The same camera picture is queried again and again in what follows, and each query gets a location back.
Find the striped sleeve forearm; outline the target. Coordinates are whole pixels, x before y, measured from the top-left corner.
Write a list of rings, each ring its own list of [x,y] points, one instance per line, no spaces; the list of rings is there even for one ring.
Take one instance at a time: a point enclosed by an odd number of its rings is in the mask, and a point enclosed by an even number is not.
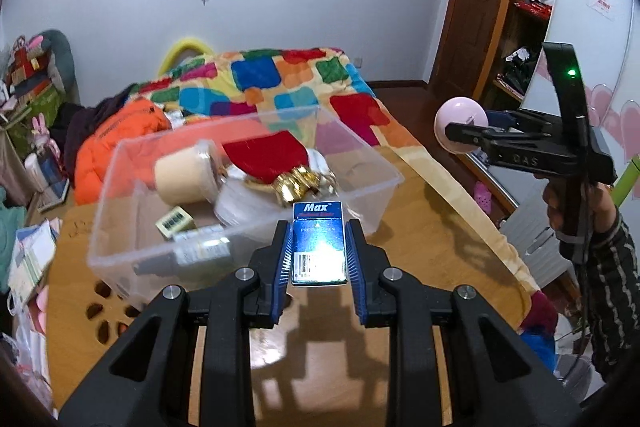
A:
[[[639,346],[639,265],[621,215],[608,231],[591,236],[586,262],[574,268],[586,278],[580,289],[587,299],[591,362],[609,381]]]

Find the person right hand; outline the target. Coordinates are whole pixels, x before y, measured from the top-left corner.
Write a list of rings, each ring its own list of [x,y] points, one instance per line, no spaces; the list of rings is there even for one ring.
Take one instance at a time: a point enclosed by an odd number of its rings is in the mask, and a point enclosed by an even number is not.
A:
[[[544,188],[542,199],[547,205],[549,225],[554,231],[561,231],[566,205],[561,195],[555,191],[552,182]],[[592,220],[592,228],[596,233],[605,233],[614,225],[617,218],[617,207],[611,197],[608,186],[602,183],[587,186],[588,216]]]

